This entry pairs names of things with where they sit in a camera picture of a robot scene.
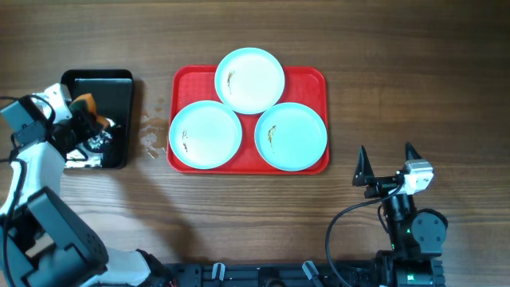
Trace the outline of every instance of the black container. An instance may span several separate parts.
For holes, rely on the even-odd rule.
[[[134,83],[131,72],[126,69],[72,69],[62,75],[61,84],[68,87],[73,100],[91,93],[96,101],[97,114],[119,125],[112,134],[114,147],[103,153],[99,168],[120,169],[126,166]]]

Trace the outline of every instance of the food scrap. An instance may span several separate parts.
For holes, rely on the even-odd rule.
[[[276,129],[277,129],[277,126],[273,125],[273,127],[270,128],[268,131],[268,141],[271,144],[271,148],[273,148],[273,137],[274,137],[274,132],[276,131]]]
[[[184,139],[188,138],[188,133],[186,130],[182,131],[182,145],[184,146],[184,150],[188,152],[188,147],[186,146],[186,143],[184,142]]]
[[[232,90],[230,89],[230,79],[232,79],[232,76],[233,76],[234,73],[235,73],[235,71],[230,71],[229,72],[229,78],[226,80],[226,85],[229,87],[230,95],[232,95]]]

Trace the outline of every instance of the wood grain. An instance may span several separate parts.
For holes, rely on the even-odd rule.
[[[508,2],[16,3],[43,1],[0,5],[0,94],[40,91],[67,69],[124,68],[137,78],[128,166],[62,178],[63,199],[108,246],[164,262],[323,261],[327,224],[363,200],[363,189],[351,186],[359,145],[376,174],[389,175],[409,140],[436,174],[418,207],[450,220],[442,256],[449,286],[509,285]],[[200,176],[168,166],[173,75],[245,46],[324,73],[331,127],[324,173]],[[5,155],[9,134],[2,121]],[[12,173],[1,171],[5,196]],[[389,248],[375,212],[366,207],[338,223],[335,258]]]

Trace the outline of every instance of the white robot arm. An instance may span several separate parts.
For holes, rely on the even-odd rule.
[[[42,111],[37,101],[44,103]],[[77,130],[84,128],[77,118],[94,118],[84,110],[72,111],[69,103],[68,89],[55,84],[1,110],[21,144],[11,153],[14,177],[0,210],[7,281],[17,287],[170,285],[171,275],[154,257],[141,250],[106,249],[59,198],[66,154],[91,134]],[[51,237],[50,244],[27,255],[44,236]]]

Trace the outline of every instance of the white plate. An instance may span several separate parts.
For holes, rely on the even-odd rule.
[[[271,108],[285,86],[284,70],[270,53],[242,48],[228,54],[214,75],[216,93],[235,112],[253,115]]]
[[[241,122],[235,112],[213,100],[187,105],[172,120],[168,132],[175,156],[197,169],[215,168],[229,161],[241,138]]]
[[[309,168],[320,159],[327,143],[324,122],[303,104],[277,104],[262,114],[255,127],[258,152],[282,171]]]

